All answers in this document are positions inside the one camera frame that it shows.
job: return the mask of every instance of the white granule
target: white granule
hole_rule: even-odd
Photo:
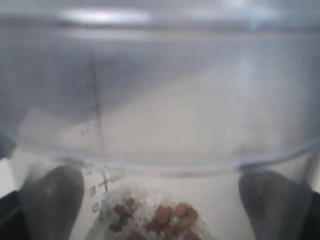
[[[134,204],[131,207],[134,210],[133,215],[127,219],[127,224],[122,227],[121,231],[115,232],[110,229],[110,225],[117,222],[120,217],[114,211],[114,207],[117,205],[124,206],[128,198],[134,199]],[[91,228],[90,240],[127,240],[133,231],[139,232],[146,240],[164,240],[166,236],[163,231],[157,236],[155,232],[147,231],[146,226],[155,217],[155,212],[159,206],[174,209],[179,201],[154,190],[121,185],[107,192],[101,203],[99,218]],[[177,221],[174,217],[171,217],[170,223],[173,225]],[[202,240],[214,239],[210,236],[207,223],[201,216],[190,230]],[[184,236],[181,234],[175,239],[183,240]]]

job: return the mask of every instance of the clear plastic bowl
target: clear plastic bowl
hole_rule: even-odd
[[[158,207],[179,203],[198,214],[180,239],[298,238],[319,154],[320,3],[0,6],[0,131],[35,240],[153,240]]]

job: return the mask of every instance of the plastic container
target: plastic container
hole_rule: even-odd
[[[12,0],[0,36],[0,131],[33,239],[299,237],[320,3]]]

